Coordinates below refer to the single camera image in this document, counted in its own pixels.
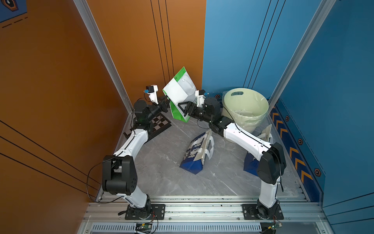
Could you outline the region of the white receipt green bag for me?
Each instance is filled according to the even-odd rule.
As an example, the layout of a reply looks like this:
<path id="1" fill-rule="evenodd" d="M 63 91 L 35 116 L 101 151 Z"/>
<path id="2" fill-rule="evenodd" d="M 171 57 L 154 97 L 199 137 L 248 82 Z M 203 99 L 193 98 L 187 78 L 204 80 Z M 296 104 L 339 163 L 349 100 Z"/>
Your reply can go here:
<path id="1" fill-rule="evenodd" d="M 174 78 L 163 88 L 163 92 L 176 106 L 188 98 L 187 93 Z"/>

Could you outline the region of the green white paper bag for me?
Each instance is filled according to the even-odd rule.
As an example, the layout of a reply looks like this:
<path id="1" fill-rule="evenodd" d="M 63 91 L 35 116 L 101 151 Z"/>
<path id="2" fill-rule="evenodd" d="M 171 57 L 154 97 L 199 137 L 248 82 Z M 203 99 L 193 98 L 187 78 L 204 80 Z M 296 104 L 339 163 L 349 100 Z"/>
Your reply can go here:
<path id="1" fill-rule="evenodd" d="M 175 120 L 188 122 L 190 117 L 184 116 L 178 104 L 186 101 L 194 102 L 197 89 L 185 67 L 182 67 L 179 72 L 177 72 L 162 91 L 170 100 L 169 106 L 173 118 Z"/>

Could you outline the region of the blue white bag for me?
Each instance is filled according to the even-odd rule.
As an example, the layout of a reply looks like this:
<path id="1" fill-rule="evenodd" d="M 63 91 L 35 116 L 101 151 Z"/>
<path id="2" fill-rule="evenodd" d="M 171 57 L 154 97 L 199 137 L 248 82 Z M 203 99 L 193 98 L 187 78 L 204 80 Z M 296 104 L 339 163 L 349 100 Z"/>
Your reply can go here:
<path id="1" fill-rule="evenodd" d="M 210 160 L 213 156 L 214 144 L 212 130 L 195 137 L 185 152 L 180 168 L 195 175 L 201 172 L 206 158 Z"/>
<path id="2" fill-rule="evenodd" d="M 274 143 L 273 136 L 271 134 L 272 125 L 268 125 L 258 136 L 260 140 L 263 142 L 267 142 L 267 146 Z M 256 142 L 256 145 L 252 147 L 252 150 L 247 152 L 245 159 L 244 159 L 244 166 L 243 170 L 258 176 L 257 169 L 260 164 L 261 156 L 263 155 L 262 152 L 267 151 L 267 148 L 262 144 Z"/>

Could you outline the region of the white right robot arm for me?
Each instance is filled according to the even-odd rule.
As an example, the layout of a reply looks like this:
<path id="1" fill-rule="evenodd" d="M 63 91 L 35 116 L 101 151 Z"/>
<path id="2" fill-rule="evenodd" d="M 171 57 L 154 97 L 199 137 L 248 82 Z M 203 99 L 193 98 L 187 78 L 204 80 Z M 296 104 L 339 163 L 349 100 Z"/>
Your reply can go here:
<path id="1" fill-rule="evenodd" d="M 278 188 L 283 188 L 281 177 L 286 168 L 281 144 L 264 141 L 240 128 L 233 117 L 222 115 L 221 104 L 215 98 L 206 99 L 200 107 L 191 101 L 181 102 L 177 106 L 184 117 L 207 122 L 213 132 L 238 144 L 259 161 L 257 174 L 261 179 L 261 192 L 257 211 L 262 219 L 273 217 L 280 210 L 277 192 Z"/>

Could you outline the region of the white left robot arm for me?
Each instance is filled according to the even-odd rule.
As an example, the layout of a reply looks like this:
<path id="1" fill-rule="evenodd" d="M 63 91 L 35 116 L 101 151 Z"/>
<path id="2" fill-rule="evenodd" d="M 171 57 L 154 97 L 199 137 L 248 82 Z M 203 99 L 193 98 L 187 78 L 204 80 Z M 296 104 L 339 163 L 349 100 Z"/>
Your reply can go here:
<path id="1" fill-rule="evenodd" d="M 150 198 L 137 186 L 137 172 L 134 160 L 142 146 L 153 133 L 153 119 L 168 111 L 170 100 L 163 96 L 158 104 L 148 105 L 137 100 L 131 121 L 131 134 L 123 146 L 112 156 L 105 156 L 102 162 L 102 189 L 129 203 L 128 211 L 140 219 L 147 219 L 152 213 Z"/>

